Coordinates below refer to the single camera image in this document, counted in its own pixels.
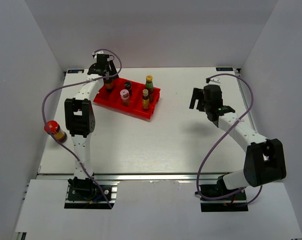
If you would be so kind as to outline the red-cap dark sauce jar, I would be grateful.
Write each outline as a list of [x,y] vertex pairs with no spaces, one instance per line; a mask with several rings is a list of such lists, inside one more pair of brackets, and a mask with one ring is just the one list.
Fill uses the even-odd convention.
[[111,78],[104,80],[104,87],[107,92],[112,92],[115,87],[114,81]]

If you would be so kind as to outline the black-cap spice shaker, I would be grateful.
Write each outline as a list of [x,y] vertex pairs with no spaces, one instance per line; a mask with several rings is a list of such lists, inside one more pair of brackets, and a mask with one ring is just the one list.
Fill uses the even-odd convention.
[[125,81],[124,87],[129,92],[129,96],[131,96],[132,95],[132,83],[130,81]]

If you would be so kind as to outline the pink-cap spice jar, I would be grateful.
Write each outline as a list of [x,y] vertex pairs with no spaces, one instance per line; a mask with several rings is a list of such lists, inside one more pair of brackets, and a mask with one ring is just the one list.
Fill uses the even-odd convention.
[[122,101],[122,105],[128,107],[130,104],[130,94],[127,89],[123,89],[120,91],[120,97]]

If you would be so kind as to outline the green-label red sauce bottle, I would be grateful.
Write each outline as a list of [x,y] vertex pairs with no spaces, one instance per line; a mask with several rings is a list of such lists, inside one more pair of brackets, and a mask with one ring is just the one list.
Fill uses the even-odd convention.
[[152,75],[146,76],[145,88],[148,90],[148,93],[149,93],[149,101],[153,102],[154,85],[153,85],[153,76]]

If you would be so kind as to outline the yellow-label dark sauce bottle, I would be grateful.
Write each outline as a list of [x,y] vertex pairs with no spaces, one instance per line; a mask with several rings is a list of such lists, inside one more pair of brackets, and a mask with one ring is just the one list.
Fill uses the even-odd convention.
[[147,89],[143,89],[142,91],[142,108],[143,110],[149,109],[149,91]]

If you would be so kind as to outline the red-cap brown spice jar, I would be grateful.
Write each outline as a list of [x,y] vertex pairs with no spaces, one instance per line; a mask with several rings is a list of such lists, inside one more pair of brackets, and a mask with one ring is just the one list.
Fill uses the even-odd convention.
[[67,140],[67,134],[61,129],[60,125],[55,120],[50,120],[47,122],[48,127],[44,126],[44,130],[49,134],[49,130],[53,136],[61,143]]

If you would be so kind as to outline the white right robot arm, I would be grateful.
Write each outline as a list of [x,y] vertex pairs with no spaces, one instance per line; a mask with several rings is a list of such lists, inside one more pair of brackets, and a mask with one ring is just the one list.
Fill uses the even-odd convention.
[[225,132],[223,136],[230,136],[245,152],[243,168],[220,176],[207,199],[229,199],[248,186],[258,187],[286,178],[282,142],[260,135],[232,107],[224,105],[220,86],[194,88],[189,107],[206,113],[208,120]]

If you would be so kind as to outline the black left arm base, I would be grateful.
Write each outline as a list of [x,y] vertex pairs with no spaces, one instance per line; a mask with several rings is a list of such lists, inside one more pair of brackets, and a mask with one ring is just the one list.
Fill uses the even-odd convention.
[[110,210],[110,206],[105,200],[107,198],[111,206],[115,199],[112,197],[111,185],[100,185],[102,191],[90,179],[68,179],[68,189],[66,193],[65,209],[78,210]]

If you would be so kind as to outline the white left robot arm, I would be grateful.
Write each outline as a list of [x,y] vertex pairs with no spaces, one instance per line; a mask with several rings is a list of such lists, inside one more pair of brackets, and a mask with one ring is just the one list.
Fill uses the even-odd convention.
[[69,184],[75,193],[86,200],[94,199],[99,192],[92,181],[94,171],[90,160],[91,133],[95,129],[92,101],[105,82],[112,81],[112,75],[116,73],[110,54],[100,50],[93,53],[93,58],[96,62],[89,67],[87,82],[73,98],[64,102],[66,128],[71,135],[76,155],[75,173]]

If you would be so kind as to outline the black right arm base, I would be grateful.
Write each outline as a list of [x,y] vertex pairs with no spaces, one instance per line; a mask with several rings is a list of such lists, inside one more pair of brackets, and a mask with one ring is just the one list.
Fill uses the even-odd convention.
[[195,195],[200,198],[201,211],[203,213],[247,212],[248,206],[244,190],[227,198],[221,198],[236,191],[236,189],[228,190],[222,177],[219,176],[215,184],[199,185],[200,191],[196,191]]

